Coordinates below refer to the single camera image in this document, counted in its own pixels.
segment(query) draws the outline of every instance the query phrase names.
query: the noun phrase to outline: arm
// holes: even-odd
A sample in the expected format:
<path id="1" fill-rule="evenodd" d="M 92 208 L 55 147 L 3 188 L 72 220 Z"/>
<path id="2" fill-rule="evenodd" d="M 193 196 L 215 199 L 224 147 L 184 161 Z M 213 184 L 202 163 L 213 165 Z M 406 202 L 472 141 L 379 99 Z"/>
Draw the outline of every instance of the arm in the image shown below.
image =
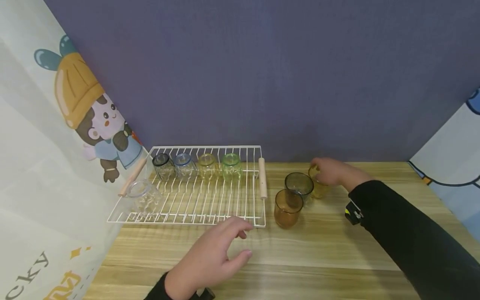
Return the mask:
<path id="1" fill-rule="evenodd" d="M 209 228 L 182 260 L 162 276 L 145 300 L 200 299 L 196 295 L 198 289 L 233 277 L 246 265 L 252 252 L 244 250 L 230 260 L 227 250 L 236 237 L 246 239 L 245 232 L 251 229 L 250 223 L 238 217 L 230 217 Z"/>
<path id="2" fill-rule="evenodd" d="M 367 173 L 328 158 L 312 161 L 321 171 L 323 162 L 318 180 L 347 189 L 363 215 L 361 225 L 422 299 L 480 299 L 479 263 L 443 228 Z"/>

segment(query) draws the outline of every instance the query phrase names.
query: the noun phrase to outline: yellow star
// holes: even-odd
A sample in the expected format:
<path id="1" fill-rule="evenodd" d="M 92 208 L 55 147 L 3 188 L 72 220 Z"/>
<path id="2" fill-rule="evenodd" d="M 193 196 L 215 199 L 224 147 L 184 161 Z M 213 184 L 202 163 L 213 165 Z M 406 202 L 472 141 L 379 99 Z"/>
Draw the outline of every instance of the yellow star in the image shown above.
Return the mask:
<path id="1" fill-rule="evenodd" d="M 77 257 L 77 256 L 80 256 L 80 250 L 82 248 L 78 248 L 78 249 L 75 249 L 75 250 L 72 250 L 72 252 L 70 253 L 70 259 L 72 259 L 73 257 Z"/>

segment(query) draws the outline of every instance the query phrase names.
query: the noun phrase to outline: yellow hat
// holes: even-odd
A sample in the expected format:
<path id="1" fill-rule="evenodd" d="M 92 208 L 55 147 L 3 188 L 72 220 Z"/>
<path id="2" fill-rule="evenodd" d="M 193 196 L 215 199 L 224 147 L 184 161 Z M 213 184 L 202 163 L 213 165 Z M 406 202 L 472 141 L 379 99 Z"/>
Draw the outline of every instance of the yellow hat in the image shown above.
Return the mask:
<path id="1" fill-rule="evenodd" d="M 55 77 L 55 97 L 70 128 L 77 129 L 103 93 L 103 87 L 78 52 L 62 58 Z"/>

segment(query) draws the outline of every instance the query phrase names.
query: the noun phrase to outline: lettering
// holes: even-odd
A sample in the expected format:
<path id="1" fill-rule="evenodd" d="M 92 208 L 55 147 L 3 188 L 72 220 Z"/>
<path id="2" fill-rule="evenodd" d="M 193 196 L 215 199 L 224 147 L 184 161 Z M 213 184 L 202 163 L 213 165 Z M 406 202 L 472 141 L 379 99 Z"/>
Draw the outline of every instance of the lettering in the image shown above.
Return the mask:
<path id="1" fill-rule="evenodd" d="M 54 287 L 53 290 L 50 291 L 45 298 L 43 298 L 43 300 L 68 300 L 68 297 L 73 292 L 73 288 L 77 286 L 81 280 L 82 278 L 72 271 L 65 273 L 60 285 Z"/>
<path id="2" fill-rule="evenodd" d="M 19 286 L 16 286 L 16 287 L 12 288 L 12 289 L 8 292 L 8 294 L 5 296 L 5 300 L 12 300 L 12 299 L 15 299 L 15 298 L 17 298 L 18 296 L 20 296 L 20 294 L 24 291 L 24 287 L 23 287 L 23 286 L 21 286 L 22 289 L 20 290 L 20 292 L 18 292 L 18 294 L 14 295 L 14 296 L 10 296 L 10 294 L 11 294 L 13 291 L 15 291 L 16 289 L 18 289 L 18 287 L 19 287 Z"/>
<path id="3" fill-rule="evenodd" d="M 46 263 L 45 266 L 43 266 L 43 267 L 44 268 L 48 267 L 48 259 L 47 259 L 47 256 L 45 255 L 45 251 L 43 251 L 42 254 L 40 254 L 40 256 L 42 256 L 43 259 L 42 260 L 40 260 L 40 258 L 37 259 L 33 265 Z"/>
<path id="4" fill-rule="evenodd" d="M 30 282 L 32 282 L 32 280 L 35 279 L 37 274 L 40 273 L 42 268 L 45 268 L 47 266 L 48 266 L 48 258 L 45 255 L 45 251 L 43 251 L 42 254 L 40 254 L 40 257 L 35 261 L 33 266 L 30 269 L 28 269 L 27 275 L 26 276 L 22 276 L 22 275 L 18 276 L 16 281 L 19 281 L 20 283 L 22 283 L 22 281 L 24 281 L 24 282 L 26 282 L 25 284 L 29 284 Z M 15 299 L 18 296 L 20 296 L 21 293 L 23 293 L 24 290 L 25 290 L 25 284 L 13 287 L 7 293 L 7 295 L 5 296 L 5 300 L 12 300 L 12 299 Z"/>
<path id="5" fill-rule="evenodd" d="M 38 269 L 35 273 L 33 274 L 30 274 L 30 272 L 32 271 L 32 268 L 28 269 L 28 272 L 27 272 L 27 277 L 24 277 L 24 276 L 18 276 L 17 277 L 17 280 L 24 280 L 24 281 L 28 281 L 28 283 L 32 282 L 32 280 L 35 279 L 35 276 L 40 273 L 40 269 Z"/>

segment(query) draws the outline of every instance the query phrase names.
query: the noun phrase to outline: black sleeve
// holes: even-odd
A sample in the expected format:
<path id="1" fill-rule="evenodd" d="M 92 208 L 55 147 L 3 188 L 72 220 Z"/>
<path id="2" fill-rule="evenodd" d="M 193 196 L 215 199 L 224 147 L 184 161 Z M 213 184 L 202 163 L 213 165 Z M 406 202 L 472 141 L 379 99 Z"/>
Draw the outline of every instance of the black sleeve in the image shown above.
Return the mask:
<path id="1" fill-rule="evenodd" d="M 422 299 L 480 299 L 479 263 L 432 219 L 381 181 L 348 196 Z"/>
<path id="2" fill-rule="evenodd" d="M 165 291 L 165 277 L 167 277 L 167 274 L 168 272 L 163 274 L 144 300 L 173 300 Z"/>
<path id="3" fill-rule="evenodd" d="M 148 293 L 147 297 L 144 300 L 173 300 L 165 291 L 165 278 L 167 277 L 168 272 L 163 274 L 160 280 L 155 284 L 153 289 Z M 205 288 L 204 292 L 198 296 L 197 293 L 194 293 L 190 300 L 213 300 L 215 299 L 215 294 L 211 289 Z"/>

